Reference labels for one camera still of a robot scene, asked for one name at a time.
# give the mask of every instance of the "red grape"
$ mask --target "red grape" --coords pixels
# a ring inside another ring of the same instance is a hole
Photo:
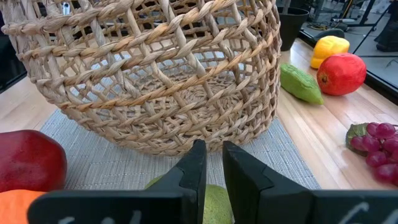
[[[374,170],[374,177],[380,182],[389,182],[391,183],[395,174],[395,169],[397,164],[384,164],[381,165]]]
[[[398,139],[396,138],[386,139],[382,144],[382,148],[389,152],[394,152],[395,150],[398,149]]]
[[[366,131],[373,137],[376,137],[376,128],[379,126],[378,123],[372,122],[366,126]]]
[[[394,170],[394,182],[398,184],[398,166]]]
[[[384,152],[370,152],[366,158],[366,164],[371,167],[379,167],[387,164],[387,156]]]
[[[354,149],[364,151],[364,149],[362,147],[362,137],[361,136],[353,137],[349,143],[351,144],[351,146],[354,147]]]
[[[381,123],[376,128],[376,138],[378,139],[388,139],[395,135],[396,128],[389,123]]]
[[[398,161],[398,150],[395,150],[392,155],[391,155],[392,159],[395,161]]]
[[[386,153],[387,151],[384,151],[384,153],[386,154],[386,156],[387,156],[387,163],[388,164],[396,164],[396,163],[398,163],[395,159],[393,159],[392,157],[391,157],[391,155],[389,155],[390,153],[388,152],[388,153]]]
[[[375,137],[363,136],[362,137],[362,148],[368,152],[376,152],[380,150],[380,142]]]

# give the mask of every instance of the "pear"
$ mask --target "pear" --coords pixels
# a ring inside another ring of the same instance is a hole
[[[156,183],[162,176],[152,179],[145,189]],[[232,208],[225,188],[206,184],[203,224],[232,224]]]

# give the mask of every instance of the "orange fruit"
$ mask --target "orange fruit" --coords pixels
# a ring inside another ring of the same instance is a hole
[[[29,205],[45,192],[31,190],[9,190],[0,193],[0,223],[28,224]]]

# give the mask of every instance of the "placemat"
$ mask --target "placemat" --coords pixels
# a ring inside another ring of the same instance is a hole
[[[119,147],[69,120],[60,110],[40,131],[58,141],[67,154],[66,189],[143,189],[179,160]],[[293,181],[310,189],[320,188],[277,118],[268,131],[241,147]],[[207,182],[225,187],[221,151],[208,154]]]

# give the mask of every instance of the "wicker basket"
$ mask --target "wicker basket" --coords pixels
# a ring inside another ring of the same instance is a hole
[[[215,151],[257,137],[275,115],[274,0],[0,0],[0,9],[46,100],[121,146],[181,155],[204,139]]]

